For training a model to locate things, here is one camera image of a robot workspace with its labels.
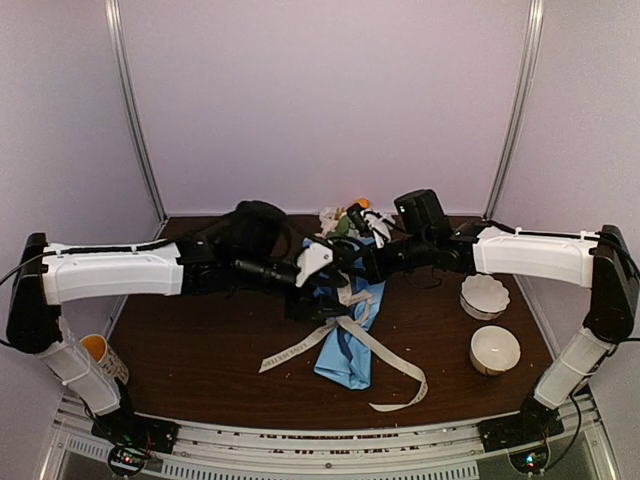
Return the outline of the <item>orange fake flower stem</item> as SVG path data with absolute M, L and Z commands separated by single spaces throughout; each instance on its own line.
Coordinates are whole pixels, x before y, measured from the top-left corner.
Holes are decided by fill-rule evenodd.
M 360 198 L 357 200 L 357 203 L 363 208 L 368 209 L 371 207 L 371 202 L 366 198 Z

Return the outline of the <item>cream rose fake flower stem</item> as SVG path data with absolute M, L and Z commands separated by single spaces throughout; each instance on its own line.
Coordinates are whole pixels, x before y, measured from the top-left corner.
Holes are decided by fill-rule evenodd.
M 345 207 L 326 207 L 319 213 L 320 235 L 324 238 L 357 237 L 358 232 Z

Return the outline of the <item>beige printed ribbon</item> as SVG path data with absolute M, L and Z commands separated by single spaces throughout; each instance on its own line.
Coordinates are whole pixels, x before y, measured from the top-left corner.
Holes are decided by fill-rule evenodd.
M 417 392 L 405 403 L 372 403 L 381 413 L 399 411 L 420 403 L 429 392 L 424 371 L 396 355 L 374 338 L 369 330 L 380 311 L 385 284 L 356 280 L 330 298 L 347 308 L 347 314 L 331 317 L 300 342 L 262 360 L 259 371 L 267 372 L 320 344 L 314 372 L 350 390 L 371 386 L 373 357 L 418 383 Z

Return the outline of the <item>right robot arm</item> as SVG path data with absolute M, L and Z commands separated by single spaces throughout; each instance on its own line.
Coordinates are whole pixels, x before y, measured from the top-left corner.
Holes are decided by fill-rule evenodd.
M 356 229 L 375 239 L 363 255 L 364 278 L 384 281 L 421 267 L 510 275 L 544 334 L 556 341 L 558 353 L 512 423 L 519 440 L 535 440 L 636 329 L 639 267 L 621 229 L 544 232 L 493 219 L 455 225 L 430 189 L 398 197 L 395 208 L 398 224 L 358 203 L 347 209 Z

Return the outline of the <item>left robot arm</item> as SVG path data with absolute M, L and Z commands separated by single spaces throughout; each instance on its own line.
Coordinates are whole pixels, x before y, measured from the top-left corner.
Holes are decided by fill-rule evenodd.
M 278 254 L 303 229 L 276 206 L 242 201 L 231 212 L 189 233 L 150 242 L 69 245 L 43 232 L 25 242 L 19 264 L 6 274 L 11 295 L 7 346 L 32 355 L 83 401 L 95 423 L 123 444 L 144 433 L 124 380 L 107 373 L 80 343 L 80 316 L 136 295 L 178 297 L 237 290 L 263 291 L 285 299 L 295 319 L 319 319 L 341 312 L 335 300 L 315 296 L 317 288 L 340 285 L 339 268 L 353 252 L 308 233 L 298 254 Z

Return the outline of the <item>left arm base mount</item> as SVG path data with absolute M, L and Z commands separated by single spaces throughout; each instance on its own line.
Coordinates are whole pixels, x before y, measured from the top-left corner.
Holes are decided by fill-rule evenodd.
M 135 414 L 132 419 L 96 417 L 91 433 L 116 446 L 133 447 L 144 453 L 171 454 L 179 425 L 172 421 Z

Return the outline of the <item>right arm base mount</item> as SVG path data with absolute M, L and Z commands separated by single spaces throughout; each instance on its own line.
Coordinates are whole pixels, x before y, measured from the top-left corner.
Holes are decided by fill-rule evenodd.
M 565 431 L 562 421 L 557 418 L 540 424 L 536 420 L 529 422 L 520 414 L 483 420 L 477 427 L 486 453 L 542 443 Z

